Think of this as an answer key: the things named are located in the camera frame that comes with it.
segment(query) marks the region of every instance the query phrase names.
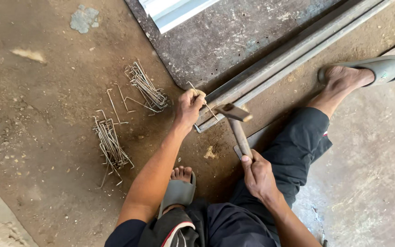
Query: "bare foot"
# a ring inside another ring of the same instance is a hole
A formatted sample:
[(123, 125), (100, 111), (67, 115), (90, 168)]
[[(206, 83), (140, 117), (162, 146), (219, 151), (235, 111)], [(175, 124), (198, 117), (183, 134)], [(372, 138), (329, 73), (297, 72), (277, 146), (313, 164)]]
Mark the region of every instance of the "bare foot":
[(332, 66), (326, 71), (328, 80), (326, 88), (332, 91), (353, 91), (374, 81), (374, 74), (369, 69), (354, 69), (345, 66)]
[[(191, 167), (183, 167), (179, 166), (176, 167), (175, 169), (172, 170), (172, 174), (170, 175), (170, 180), (182, 180), (184, 182), (191, 182)], [(183, 205), (180, 204), (174, 204), (171, 206), (168, 206), (162, 214), (167, 213), (168, 211), (172, 210), (175, 207), (180, 207), (182, 209), (185, 209)]]

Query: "hand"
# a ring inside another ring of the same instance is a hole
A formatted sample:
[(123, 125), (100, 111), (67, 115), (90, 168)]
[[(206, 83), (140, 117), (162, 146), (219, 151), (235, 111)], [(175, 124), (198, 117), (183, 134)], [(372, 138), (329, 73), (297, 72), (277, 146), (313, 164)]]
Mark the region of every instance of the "hand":
[(178, 101), (175, 120), (173, 126), (187, 135), (199, 117), (199, 109), (205, 102), (206, 94), (201, 90), (189, 89), (183, 93)]
[(271, 163), (254, 149), (251, 149), (251, 152), (254, 160), (251, 160), (247, 155), (242, 156), (246, 188), (263, 204), (276, 202), (281, 198), (282, 193), (275, 183)]

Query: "man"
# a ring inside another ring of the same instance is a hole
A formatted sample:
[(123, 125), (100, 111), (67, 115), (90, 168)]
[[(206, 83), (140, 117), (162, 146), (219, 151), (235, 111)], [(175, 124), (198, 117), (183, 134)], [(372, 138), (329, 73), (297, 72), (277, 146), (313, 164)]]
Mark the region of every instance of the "man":
[(181, 95), (170, 131), (132, 183), (105, 246), (321, 246), (292, 212), (295, 195), (310, 164), (332, 145), (326, 131), (337, 106), (357, 88), (394, 81), (395, 56), (334, 64), (322, 68), (319, 79), (326, 84), (323, 91), (268, 149), (252, 150), (252, 160), (242, 156), (244, 179), (224, 204), (190, 204), (194, 173), (190, 167), (173, 169), (205, 101), (205, 94), (194, 90)]

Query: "dusty ground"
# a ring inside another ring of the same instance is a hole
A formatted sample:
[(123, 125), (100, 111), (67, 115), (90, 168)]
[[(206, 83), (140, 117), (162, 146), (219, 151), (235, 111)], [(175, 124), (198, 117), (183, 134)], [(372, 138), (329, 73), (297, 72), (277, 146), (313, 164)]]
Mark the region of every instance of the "dusty ground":
[[(148, 111), (134, 105), (138, 111), (126, 113), (113, 83), (121, 85), (125, 96), (140, 98), (124, 67), (140, 59), (172, 104), (182, 92), (122, 0), (82, 2), (100, 11), (100, 27), (84, 35), (69, 28), (70, 16), (80, 3), (0, 0), (0, 196), (42, 247), (102, 246), (132, 180), (173, 120), (173, 107), (148, 116)], [(310, 99), (321, 88), (315, 71), (322, 64), (376, 56), (394, 45), (395, 3), (249, 102), (255, 119), (244, 126), (245, 131), (252, 134)], [(10, 53), (15, 48), (39, 51), (46, 63)], [(118, 113), (129, 121), (118, 132), (136, 167), (121, 171), (122, 186), (115, 187), (119, 179), (110, 176), (102, 189), (96, 189), (105, 167), (91, 131), (92, 115), (103, 109), (115, 118), (107, 88), (114, 89)], [(178, 156), (180, 164), (192, 166), (198, 176), (197, 195), (212, 202), (229, 197), (230, 186), (240, 176), (234, 139), (227, 133), (225, 121), (203, 134), (192, 132)], [(210, 146), (215, 158), (204, 158)], [(359, 229), (352, 223), (356, 216), (350, 212), (339, 224)], [(337, 236), (342, 228), (329, 234)], [(382, 231), (377, 234), (374, 237), (386, 237)]]

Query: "forearm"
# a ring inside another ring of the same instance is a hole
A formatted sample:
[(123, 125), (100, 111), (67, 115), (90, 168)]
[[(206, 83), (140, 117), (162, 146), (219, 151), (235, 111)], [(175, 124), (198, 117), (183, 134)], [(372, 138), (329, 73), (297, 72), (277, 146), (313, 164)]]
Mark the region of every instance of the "forearm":
[(320, 247), (321, 244), (293, 213), (283, 195), (265, 199), (264, 205), (274, 217), (282, 247)]
[(148, 222), (156, 214), (186, 134), (180, 125), (173, 124), (160, 148), (130, 186), (117, 225), (131, 218)]

